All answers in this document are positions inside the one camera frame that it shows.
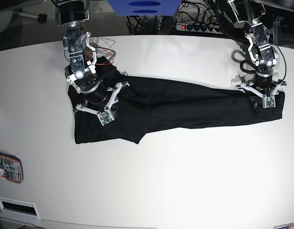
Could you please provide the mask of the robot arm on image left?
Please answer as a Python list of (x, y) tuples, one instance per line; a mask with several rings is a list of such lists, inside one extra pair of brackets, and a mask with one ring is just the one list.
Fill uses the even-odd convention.
[(69, 65), (65, 74), (67, 82), (84, 97), (75, 111), (96, 115), (101, 125), (116, 119), (115, 104), (123, 84), (106, 88), (96, 72), (96, 47), (91, 44), (91, 33), (82, 24), (90, 19), (88, 0), (53, 0), (57, 25), (65, 27), (63, 47), (69, 53)]

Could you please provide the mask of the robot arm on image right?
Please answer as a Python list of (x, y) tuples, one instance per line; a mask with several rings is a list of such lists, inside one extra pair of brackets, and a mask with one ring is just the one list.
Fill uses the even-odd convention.
[(249, 42), (249, 59), (240, 62), (243, 73), (253, 78), (236, 86), (238, 91), (248, 91), (262, 99), (263, 108), (275, 108), (275, 96), (285, 85), (283, 80), (274, 81), (273, 72), (279, 65), (278, 52), (269, 44), (269, 31), (263, 25), (261, 16), (265, 14), (264, 5), (250, 0), (229, 0), (237, 22), (246, 22), (245, 38)]

